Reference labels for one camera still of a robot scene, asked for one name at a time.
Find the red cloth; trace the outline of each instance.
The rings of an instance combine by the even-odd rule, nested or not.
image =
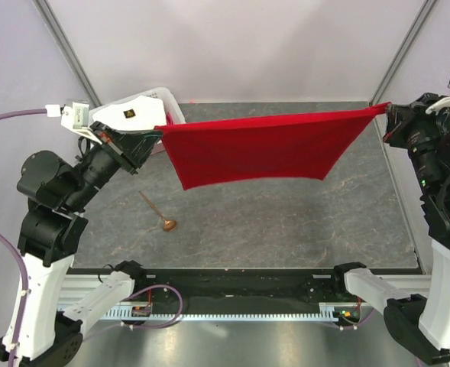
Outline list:
[[[358,111],[303,113],[159,126],[184,190],[262,177],[324,179],[387,103]]]

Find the gray marble table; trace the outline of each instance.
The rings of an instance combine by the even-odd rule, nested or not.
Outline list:
[[[365,107],[361,102],[183,105],[188,122]],[[179,223],[164,232],[144,191]],[[324,181],[266,179],[183,191],[165,152],[118,172],[88,205],[75,266],[134,259],[147,268],[317,268],[362,261],[416,268],[374,125]]]

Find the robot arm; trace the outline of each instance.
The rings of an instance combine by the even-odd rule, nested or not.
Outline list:
[[[390,286],[359,264],[335,267],[343,290],[384,315],[390,335],[428,365],[450,360],[450,97],[426,93],[387,107],[384,142],[408,150],[419,186],[433,271],[429,298]]]
[[[69,363],[94,323],[145,279],[139,264],[125,261],[86,298],[57,312],[62,281],[88,222],[82,217],[85,206],[120,168],[136,174],[161,137],[161,132],[153,131],[120,132],[100,122],[88,128],[85,111],[81,103],[63,111],[65,122],[73,120],[72,130],[90,135],[95,142],[77,165],[70,166],[51,151],[40,151],[21,169],[18,191],[28,197],[28,214],[18,248],[28,270],[29,291],[16,349],[19,365]],[[21,289],[8,332],[0,339],[2,361],[15,347],[12,339],[20,304]]]

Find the purple cable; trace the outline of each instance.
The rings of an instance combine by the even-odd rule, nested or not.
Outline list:
[[[170,320],[166,321],[165,323],[161,323],[161,324],[158,324],[158,325],[140,325],[140,326],[136,326],[135,325],[135,326],[133,326],[133,329],[163,329],[164,327],[173,325],[177,321],[177,319],[179,319],[180,315],[182,314],[184,301],[182,299],[182,295],[180,294],[180,292],[176,288],[172,287],[171,285],[168,285],[168,284],[151,285],[150,287],[143,288],[142,290],[140,290],[140,291],[138,291],[136,293],[133,293],[130,297],[128,297],[128,298],[126,298],[124,300],[131,300],[131,299],[139,296],[140,294],[143,294],[145,292],[151,291],[152,289],[158,289],[158,288],[167,288],[167,289],[170,289],[173,293],[176,294],[177,298],[179,298],[179,310],[177,311],[177,313]],[[91,340],[92,338],[94,338],[94,337],[96,337],[96,336],[98,336],[98,335],[100,335],[102,333],[105,333],[108,330],[114,329],[115,327],[118,327],[118,326],[121,326],[121,324],[120,323],[116,323],[114,325],[107,326],[104,329],[98,331],[97,333],[93,333],[92,335],[89,335],[86,338],[84,338],[84,342],[86,342],[88,340]]]
[[[9,250],[9,252],[14,256],[14,259],[18,263],[19,271],[21,272],[21,285],[23,291],[28,291],[28,271],[26,270],[26,265],[23,262],[23,258],[16,250],[16,248],[3,236],[0,234],[0,242]],[[19,341],[19,333],[21,332],[21,323],[24,316],[24,310],[26,308],[26,296],[21,296],[21,300],[19,302],[18,315],[16,316],[16,322],[14,326],[14,330],[12,332],[12,341],[11,343],[17,344]],[[14,366],[16,356],[16,348],[13,348],[9,352],[9,360],[8,366]]]
[[[9,119],[11,117],[26,116],[26,115],[43,115],[46,114],[46,109],[25,109],[24,111],[13,111],[0,114],[0,120]]]
[[[142,293],[151,291],[152,289],[156,289],[156,288],[168,288],[170,289],[173,293],[176,294],[177,298],[179,298],[179,310],[177,311],[177,313],[168,321],[166,321],[165,323],[161,323],[159,325],[141,325],[141,326],[134,326],[134,329],[162,329],[166,326],[170,326],[173,323],[175,323],[177,321],[177,319],[180,317],[180,314],[182,313],[182,309],[184,307],[184,301],[182,299],[182,295],[180,295],[179,291],[168,285],[168,284],[155,284],[155,285],[151,285],[150,287],[146,287],[143,288],[141,291],[138,291],[134,294],[132,294],[130,297],[126,298],[125,300],[130,300],[132,298],[135,298],[137,296],[139,296]]]
[[[26,116],[26,115],[42,115],[46,114],[46,109],[26,109],[23,111],[13,111],[0,114],[0,120],[9,119],[11,117]],[[28,291],[28,271],[26,270],[26,265],[23,262],[23,258],[19,254],[18,250],[3,236],[0,234],[0,242],[9,250],[9,252],[14,256],[14,259],[18,263],[19,271],[21,272],[21,286],[23,291]],[[16,316],[16,322],[14,330],[12,332],[11,343],[17,344],[19,341],[19,333],[21,332],[21,324],[24,316],[24,310],[26,309],[26,297],[21,296],[19,301],[18,315]],[[8,366],[12,367],[14,365],[16,356],[16,348],[9,351]]]

